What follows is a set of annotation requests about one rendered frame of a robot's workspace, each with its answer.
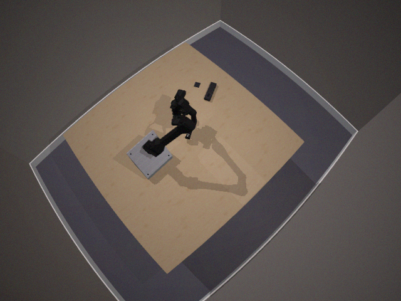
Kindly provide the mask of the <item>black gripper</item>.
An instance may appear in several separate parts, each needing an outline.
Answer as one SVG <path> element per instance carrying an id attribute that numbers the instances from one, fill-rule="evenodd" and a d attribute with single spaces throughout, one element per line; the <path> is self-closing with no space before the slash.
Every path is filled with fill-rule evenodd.
<path id="1" fill-rule="evenodd" d="M 172 125 L 177 125 L 178 121 L 180 120 L 181 114 L 179 114 L 181 108 L 179 110 L 173 110 L 172 109 L 172 115 L 173 115 L 173 119 L 172 119 Z"/>

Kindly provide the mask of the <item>black flat bar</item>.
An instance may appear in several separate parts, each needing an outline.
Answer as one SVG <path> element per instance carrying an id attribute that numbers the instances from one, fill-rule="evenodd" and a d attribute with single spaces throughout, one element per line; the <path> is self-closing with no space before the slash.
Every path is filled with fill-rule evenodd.
<path id="1" fill-rule="evenodd" d="M 207 91 L 207 93 L 206 93 L 206 95 L 204 97 L 204 100 L 207 100 L 209 102 L 211 101 L 212 94 L 214 92 L 214 89 L 215 89 L 216 85 L 217 85 L 216 83 L 213 83 L 213 82 L 210 83 L 208 91 Z"/>

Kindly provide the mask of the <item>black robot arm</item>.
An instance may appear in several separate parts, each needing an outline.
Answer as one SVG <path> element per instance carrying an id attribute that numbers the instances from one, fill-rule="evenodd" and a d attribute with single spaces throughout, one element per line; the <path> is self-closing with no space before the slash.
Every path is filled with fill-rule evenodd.
<path id="1" fill-rule="evenodd" d="M 156 137 L 153 141 L 148 140 L 142 148 L 148 153 L 157 157 L 160 155 L 165 146 L 172 142 L 175 138 L 177 138 L 181 134 L 188 134 L 189 132 L 195 129 L 197 118 L 196 118 L 196 110 L 194 110 L 190 105 L 189 102 L 184 98 L 186 95 L 185 90 L 178 89 L 175 99 L 171 101 L 171 106 L 173 110 L 180 110 L 179 114 L 182 114 L 178 124 L 175 128 L 173 128 L 168 134 L 163 136 L 161 139 Z M 190 115 L 190 118 L 187 118 L 186 115 Z"/>

